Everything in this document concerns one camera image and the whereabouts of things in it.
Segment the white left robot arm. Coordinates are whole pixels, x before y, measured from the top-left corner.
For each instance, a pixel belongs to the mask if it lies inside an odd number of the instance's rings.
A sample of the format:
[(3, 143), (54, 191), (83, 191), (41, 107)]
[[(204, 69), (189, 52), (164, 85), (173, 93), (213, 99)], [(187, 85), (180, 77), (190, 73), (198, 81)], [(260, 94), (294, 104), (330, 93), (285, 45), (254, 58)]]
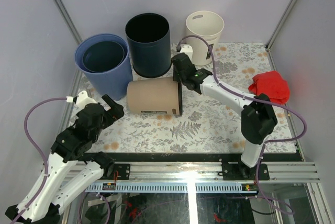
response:
[(115, 172), (115, 161), (104, 152), (91, 156), (84, 169), (65, 186), (62, 182), (68, 172), (77, 165), (83, 154), (95, 143), (100, 133), (124, 116), (122, 105), (103, 95), (103, 101), (109, 109), (82, 91), (77, 96), (67, 96), (63, 101), (74, 103), (79, 112), (75, 123), (59, 133), (51, 147), (49, 156), (45, 156), (32, 139), (28, 131), (28, 119), (46, 99), (27, 112), (24, 119), (24, 131), (31, 144), (43, 160), (43, 169), (27, 196), (17, 205), (9, 206), (5, 215), (12, 223), (57, 223), (64, 209), (89, 185), (96, 180), (109, 179)]

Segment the cream white bin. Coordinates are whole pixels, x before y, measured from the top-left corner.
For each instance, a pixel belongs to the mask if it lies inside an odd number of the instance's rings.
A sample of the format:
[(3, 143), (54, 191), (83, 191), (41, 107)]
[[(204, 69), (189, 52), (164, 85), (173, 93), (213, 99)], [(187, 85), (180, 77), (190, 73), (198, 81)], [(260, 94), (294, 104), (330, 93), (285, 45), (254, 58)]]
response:
[[(186, 19), (186, 35), (199, 36), (206, 40), (212, 51), (218, 46), (225, 23), (222, 17), (211, 11), (197, 11)], [(208, 47), (197, 38), (187, 38), (186, 43), (193, 49), (192, 63), (194, 65), (207, 65), (211, 62)]]

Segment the dark navy tall bin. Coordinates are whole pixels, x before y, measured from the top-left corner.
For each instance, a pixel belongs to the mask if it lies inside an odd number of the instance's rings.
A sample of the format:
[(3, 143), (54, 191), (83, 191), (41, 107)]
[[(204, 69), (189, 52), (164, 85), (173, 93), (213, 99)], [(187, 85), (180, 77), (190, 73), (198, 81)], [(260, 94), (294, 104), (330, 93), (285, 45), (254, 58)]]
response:
[(145, 78), (163, 76), (171, 67), (170, 26), (159, 14), (132, 17), (125, 26), (134, 71)]

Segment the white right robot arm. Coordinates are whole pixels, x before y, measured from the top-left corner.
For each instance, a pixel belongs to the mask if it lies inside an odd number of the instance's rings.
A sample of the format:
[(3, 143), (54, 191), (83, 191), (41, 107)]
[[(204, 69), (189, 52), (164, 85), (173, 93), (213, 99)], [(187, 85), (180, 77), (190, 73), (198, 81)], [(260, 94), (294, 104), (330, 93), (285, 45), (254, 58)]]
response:
[(239, 174), (244, 179), (251, 179), (257, 174), (256, 166), (264, 140), (277, 125), (277, 117), (272, 105), (263, 103), (270, 99), (261, 94), (256, 96), (256, 102), (247, 100), (248, 93), (216, 82), (214, 74), (205, 69), (196, 69), (189, 57), (180, 53), (172, 58), (173, 80), (182, 83), (190, 91), (209, 96), (220, 103), (229, 106), (241, 117), (241, 132), (245, 138), (244, 151), (241, 155)]

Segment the tan cylindrical bin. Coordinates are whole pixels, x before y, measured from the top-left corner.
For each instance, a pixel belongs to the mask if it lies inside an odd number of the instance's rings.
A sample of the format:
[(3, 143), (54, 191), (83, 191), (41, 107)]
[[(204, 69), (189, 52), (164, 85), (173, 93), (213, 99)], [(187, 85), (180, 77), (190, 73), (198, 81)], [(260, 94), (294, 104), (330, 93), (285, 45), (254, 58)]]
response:
[(182, 85), (172, 77), (132, 81), (126, 99), (132, 114), (183, 114)]

